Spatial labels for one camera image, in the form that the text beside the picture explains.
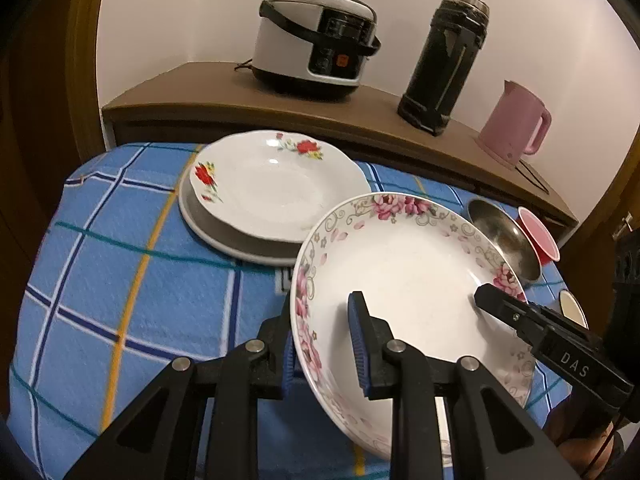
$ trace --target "blue plaid tablecloth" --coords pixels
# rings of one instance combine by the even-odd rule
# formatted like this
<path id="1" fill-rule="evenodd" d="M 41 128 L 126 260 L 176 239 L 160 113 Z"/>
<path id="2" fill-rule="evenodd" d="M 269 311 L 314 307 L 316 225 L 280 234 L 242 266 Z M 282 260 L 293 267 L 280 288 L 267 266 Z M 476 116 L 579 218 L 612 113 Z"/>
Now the blue plaid tablecloth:
<path id="1" fill-rule="evenodd" d="M 46 478 L 61 479 L 169 360 L 223 356 L 280 313 L 290 269 L 243 265 L 182 220 L 175 190 L 197 151 L 128 144 L 66 181 L 25 291 L 9 376 L 8 426 Z M 425 195 L 459 214 L 475 197 L 358 164 L 372 190 Z M 563 288 L 549 264 L 526 295 L 550 304 Z M 529 413 L 541 426 L 567 394 L 568 385 L 538 364 Z M 301 377 L 286 400 L 259 403 L 258 464 L 262 480 L 388 477 L 388 463 L 354 446 Z"/>

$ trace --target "metal bolt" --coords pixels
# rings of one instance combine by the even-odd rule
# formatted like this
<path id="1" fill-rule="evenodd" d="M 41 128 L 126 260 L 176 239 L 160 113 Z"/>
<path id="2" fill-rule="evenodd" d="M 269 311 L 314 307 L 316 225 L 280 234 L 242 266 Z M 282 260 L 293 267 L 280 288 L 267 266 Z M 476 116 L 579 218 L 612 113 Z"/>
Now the metal bolt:
<path id="1" fill-rule="evenodd" d="M 191 361 L 188 357 L 177 357 L 171 363 L 171 368 L 173 368 L 176 372 L 183 372 L 188 370 L 191 366 Z"/>
<path id="2" fill-rule="evenodd" d="M 404 352 L 406 350 L 406 343 L 404 341 L 400 341 L 399 339 L 392 339 L 391 341 L 386 343 L 386 347 L 389 348 L 392 352 L 396 352 L 397 354 Z"/>
<path id="3" fill-rule="evenodd" d="M 264 342 L 260 339 L 251 339 L 244 344 L 244 348 L 246 348 L 248 352 L 256 354 L 264 350 Z"/>
<path id="4" fill-rule="evenodd" d="M 470 372 L 475 372 L 480 367 L 478 359 L 471 357 L 470 355 L 464 356 L 460 359 L 460 364 L 465 370 L 469 370 Z"/>

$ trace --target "yellow stripe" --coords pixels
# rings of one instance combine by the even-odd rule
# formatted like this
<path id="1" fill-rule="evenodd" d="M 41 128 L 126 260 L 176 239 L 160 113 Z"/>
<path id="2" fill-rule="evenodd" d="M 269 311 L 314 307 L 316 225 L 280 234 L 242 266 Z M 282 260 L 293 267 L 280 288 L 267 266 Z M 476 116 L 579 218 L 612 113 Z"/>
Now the yellow stripe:
<path id="1" fill-rule="evenodd" d="M 353 474 L 356 476 L 364 476 L 364 451 L 358 444 L 353 444 L 353 454 L 355 457 Z"/>
<path id="2" fill-rule="evenodd" d="M 414 175 L 414 179 L 415 179 L 415 183 L 418 185 L 418 188 L 420 189 L 420 192 L 422 194 L 427 194 L 427 192 L 424 190 L 424 186 L 422 185 L 421 180 L 418 177 L 416 177 L 415 175 Z"/>
<path id="3" fill-rule="evenodd" d="M 164 207 L 156 220 L 156 225 L 154 226 L 153 231 L 151 232 L 151 236 L 146 243 L 146 249 L 153 250 L 156 246 L 156 242 L 160 236 L 160 232 L 162 231 L 162 226 L 166 221 L 167 216 L 169 215 L 169 210 L 171 206 L 175 202 L 175 197 L 178 193 L 178 184 L 180 183 L 180 178 L 185 171 L 189 171 L 189 168 L 193 164 L 197 153 L 192 153 L 187 160 L 187 163 L 182 168 L 180 172 L 180 176 L 176 180 L 175 190 L 169 194 L 164 203 Z M 104 405 L 102 407 L 102 418 L 100 420 L 100 431 L 104 431 L 107 426 L 111 423 L 111 419 L 113 418 L 113 410 L 115 408 L 116 403 L 116 393 L 118 391 L 118 377 L 120 376 L 120 362 L 122 360 L 122 351 L 124 350 L 125 336 L 127 333 L 127 329 L 129 327 L 129 321 L 131 321 L 131 316 L 133 314 L 133 307 L 136 304 L 136 298 L 138 297 L 138 293 L 140 291 L 140 285 L 142 284 L 142 279 L 145 276 L 146 268 L 149 264 L 150 256 L 148 254 L 143 254 L 140 258 L 140 263 L 138 264 L 138 270 L 136 271 L 136 275 L 133 278 L 133 282 L 131 283 L 131 287 L 129 289 L 129 295 L 127 296 L 127 302 L 124 306 L 124 311 L 122 313 L 122 317 L 120 318 L 120 325 L 118 327 L 118 342 L 113 346 L 113 351 L 111 352 L 111 365 L 109 368 L 109 381 L 107 386 L 107 393 L 104 398 Z"/>

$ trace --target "pink bowl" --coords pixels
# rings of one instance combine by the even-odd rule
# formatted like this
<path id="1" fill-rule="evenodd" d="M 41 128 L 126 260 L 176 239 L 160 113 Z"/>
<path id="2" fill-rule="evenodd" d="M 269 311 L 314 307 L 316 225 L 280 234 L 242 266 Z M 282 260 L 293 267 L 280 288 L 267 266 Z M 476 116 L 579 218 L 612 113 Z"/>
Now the pink bowl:
<path id="1" fill-rule="evenodd" d="M 541 266 L 549 262 L 557 262 L 560 259 L 560 250 L 556 241 L 537 216 L 526 207 L 519 207 L 516 222 L 529 236 L 533 248 L 540 258 Z"/>

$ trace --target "human hand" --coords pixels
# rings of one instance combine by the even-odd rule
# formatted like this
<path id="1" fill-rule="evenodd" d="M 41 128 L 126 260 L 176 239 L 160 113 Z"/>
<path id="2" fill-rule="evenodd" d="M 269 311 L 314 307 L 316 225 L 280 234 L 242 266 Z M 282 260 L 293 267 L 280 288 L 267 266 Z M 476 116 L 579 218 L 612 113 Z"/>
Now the human hand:
<path id="1" fill-rule="evenodd" d="M 549 416 L 546 418 L 542 431 L 544 431 L 546 436 L 558 447 L 560 454 L 574 470 L 578 474 L 582 474 L 585 468 L 591 463 L 591 460 L 593 460 L 593 457 L 596 456 L 602 444 L 604 444 L 609 433 L 613 430 L 613 424 L 609 424 L 606 430 L 590 437 L 571 438 L 563 442 L 562 439 L 566 433 L 564 426 L 568 401 L 569 397 L 551 410 Z M 587 475 L 584 477 L 586 480 L 593 480 L 598 477 L 604 469 L 604 466 L 607 465 L 612 449 L 613 439 L 609 441 L 607 447 L 598 457 L 595 464 L 589 469 Z"/>

